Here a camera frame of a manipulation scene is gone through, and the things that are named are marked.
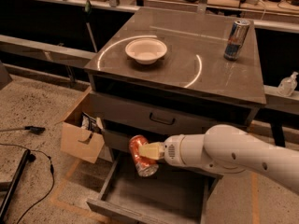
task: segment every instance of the cardboard box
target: cardboard box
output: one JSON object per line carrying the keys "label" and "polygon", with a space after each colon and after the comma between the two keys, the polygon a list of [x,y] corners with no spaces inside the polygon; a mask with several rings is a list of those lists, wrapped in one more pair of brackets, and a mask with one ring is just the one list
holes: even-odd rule
{"label": "cardboard box", "polygon": [[90,91],[88,88],[63,118],[61,151],[91,163],[95,163],[97,158],[112,161],[102,134],[81,128],[82,112],[94,117]]}

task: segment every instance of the workbench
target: workbench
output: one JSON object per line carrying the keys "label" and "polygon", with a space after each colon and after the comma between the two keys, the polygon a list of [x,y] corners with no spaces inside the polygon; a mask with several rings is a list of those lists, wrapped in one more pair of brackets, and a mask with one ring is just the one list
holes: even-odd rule
{"label": "workbench", "polygon": [[[164,5],[169,4],[181,4],[182,6],[197,7],[198,2],[190,3],[184,0],[144,0],[151,2],[164,2]],[[293,6],[287,2],[283,2],[281,7],[278,7],[278,3],[271,1],[259,2],[257,5],[249,3],[240,4],[239,0],[207,0],[207,7],[219,8],[219,9],[232,9],[232,10],[244,10],[258,13],[270,13],[270,14],[290,14],[299,15],[299,7]]]}
{"label": "workbench", "polygon": [[[246,130],[265,106],[265,95],[252,21],[240,58],[232,62],[223,57],[234,21],[140,8],[84,67],[106,146],[128,153],[129,140],[137,134],[163,141],[173,134],[205,133],[220,123]],[[124,48],[140,37],[163,41],[168,48],[164,58],[149,66],[129,59]],[[125,223],[203,223],[210,191],[205,182],[217,177],[166,164],[161,172],[152,179],[138,178],[131,157],[117,158],[100,197],[88,204]]]}

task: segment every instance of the box flap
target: box flap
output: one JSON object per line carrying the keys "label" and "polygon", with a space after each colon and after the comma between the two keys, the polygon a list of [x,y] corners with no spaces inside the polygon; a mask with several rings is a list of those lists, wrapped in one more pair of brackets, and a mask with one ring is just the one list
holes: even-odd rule
{"label": "box flap", "polygon": [[74,104],[66,111],[66,113],[58,120],[57,123],[61,123],[63,121],[65,121],[70,114],[72,114],[76,108],[82,103],[82,101],[86,98],[86,96],[90,93],[90,91],[92,90],[92,87],[88,87],[85,92],[82,93],[82,95],[76,100],[76,102],[74,102]]}

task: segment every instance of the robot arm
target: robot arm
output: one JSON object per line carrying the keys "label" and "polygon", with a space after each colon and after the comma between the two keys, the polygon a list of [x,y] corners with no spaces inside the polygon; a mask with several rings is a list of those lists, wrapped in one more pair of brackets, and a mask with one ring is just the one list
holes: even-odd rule
{"label": "robot arm", "polygon": [[251,170],[299,194],[298,151],[267,144],[229,125],[216,125],[205,134],[170,136],[140,147],[139,154],[220,175]]}

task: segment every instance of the concrete floor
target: concrete floor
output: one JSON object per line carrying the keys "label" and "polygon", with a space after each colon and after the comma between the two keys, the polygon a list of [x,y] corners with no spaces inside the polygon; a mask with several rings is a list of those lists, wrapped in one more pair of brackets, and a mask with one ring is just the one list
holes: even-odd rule
{"label": "concrete floor", "polygon": [[[66,79],[18,69],[13,73],[13,81],[0,91],[1,129],[34,125],[45,127],[46,131],[40,135],[28,131],[0,133],[0,143],[43,151],[51,156],[55,170],[50,195],[20,223],[119,223],[93,213],[86,204],[88,198],[97,199],[111,163],[98,160],[90,164],[60,151],[59,121],[87,85],[70,88]],[[254,122],[253,128],[254,135],[274,143],[266,124]],[[287,146],[299,149],[299,132],[285,130],[291,141]],[[0,146],[0,182],[12,178],[22,153],[20,147]],[[36,160],[25,167],[7,210],[7,224],[17,223],[25,210],[50,190],[50,162],[41,153],[33,153]],[[206,224],[295,224],[299,220],[298,210],[299,195],[266,177],[246,172],[240,177],[227,175],[219,182],[207,202]]]}

